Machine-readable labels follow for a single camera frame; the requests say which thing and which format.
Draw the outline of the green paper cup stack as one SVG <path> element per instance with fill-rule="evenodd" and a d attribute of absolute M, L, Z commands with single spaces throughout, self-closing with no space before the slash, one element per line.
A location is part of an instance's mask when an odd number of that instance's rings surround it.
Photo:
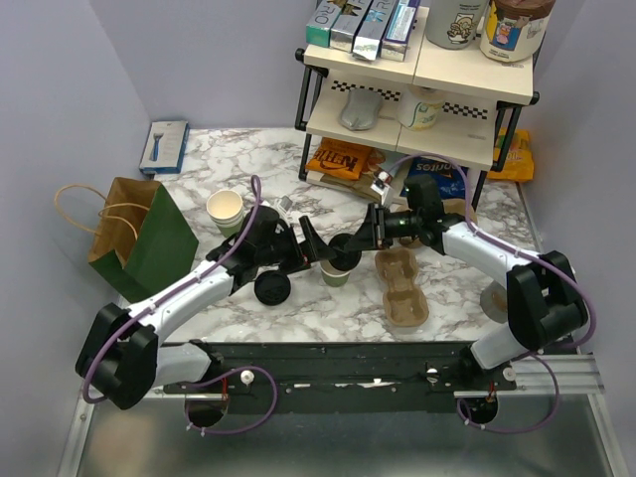
<path fill-rule="evenodd" d="M 239 193 L 220 190 L 207 201 L 207 212 L 225 238 L 236 234 L 244 218 L 243 200 Z"/>

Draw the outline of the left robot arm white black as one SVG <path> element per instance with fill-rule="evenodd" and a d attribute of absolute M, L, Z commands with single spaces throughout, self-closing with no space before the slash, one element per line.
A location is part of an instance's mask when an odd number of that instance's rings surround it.
<path fill-rule="evenodd" d="M 308 217 L 301 217 L 300 227 L 303 240 L 275 209 L 253 207 L 239 232 L 184 277 L 126 308 L 114 303 L 102 307 L 76 362 L 85 400 L 107 399 L 126 410 L 156 386 L 188 382 L 200 393 L 212 391 L 221 370 L 200 346 L 169 350 L 163 343 L 200 311 L 254 281 L 261 268 L 273 266 L 287 276 L 335 257 Z M 99 397 L 91 397 L 91 389 Z"/>

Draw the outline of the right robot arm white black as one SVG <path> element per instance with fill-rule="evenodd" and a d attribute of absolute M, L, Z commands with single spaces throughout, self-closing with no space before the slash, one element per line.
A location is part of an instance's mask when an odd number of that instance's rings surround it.
<path fill-rule="evenodd" d="M 505 289 L 506 323 L 473 342 L 457 365 L 457 377 L 464 387 L 482 388 L 493 378 L 494 368 L 542 349 L 590 322 L 590 312 L 564 254 L 537 254 L 514 247 L 477 229 L 467 214 L 447 213 L 430 177 L 408 178 L 404 185 L 407 210 L 392 212 L 370 204 L 344 250 L 380 250 L 395 239 L 409 237 L 479 269 Z"/>

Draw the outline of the single green paper cup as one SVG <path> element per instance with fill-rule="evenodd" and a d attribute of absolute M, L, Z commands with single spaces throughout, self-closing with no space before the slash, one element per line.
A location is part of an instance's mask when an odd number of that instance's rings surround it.
<path fill-rule="evenodd" d="M 344 286 L 351 274 L 350 270 L 343 271 L 334 267 L 329 260 L 320 262 L 320 271 L 323 281 L 330 287 Z"/>

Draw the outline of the brown paper bag green side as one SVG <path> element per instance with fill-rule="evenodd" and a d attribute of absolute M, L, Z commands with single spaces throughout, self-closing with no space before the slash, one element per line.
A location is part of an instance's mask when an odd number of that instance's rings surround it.
<path fill-rule="evenodd" d="M 138 302 L 183 278 L 199 241 L 167 189 L 155 180 L 116 177 L 92 229 L 74 221 L 54 197 L 57 212 L 70 224 L 92 234 L 89 265 L 123 298 Z"/>

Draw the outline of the black plastic lid stack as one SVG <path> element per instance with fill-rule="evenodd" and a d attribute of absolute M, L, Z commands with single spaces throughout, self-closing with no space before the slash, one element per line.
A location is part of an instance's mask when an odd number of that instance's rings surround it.
<path fill-rule="evenodd" d="M 289 297 L 291 282 L 284 273 L 268 270 L 256 279 L 253 290 L 260 303 L 266 306 L 277 306 Z"/>

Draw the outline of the single black plastic lid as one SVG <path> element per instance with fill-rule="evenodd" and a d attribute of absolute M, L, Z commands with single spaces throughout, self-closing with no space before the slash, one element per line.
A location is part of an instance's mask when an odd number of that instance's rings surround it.
<path fill-rule="evenodd" d="M 328 245 L 336 252 L 336 257 L 329 260 L 329 263 L 339 271 L 351 271 L 358 266 L 362 253 L 359 250 L 346 251 L 346 245 L 352 235 L 341 233 L 333 236 Z"/>

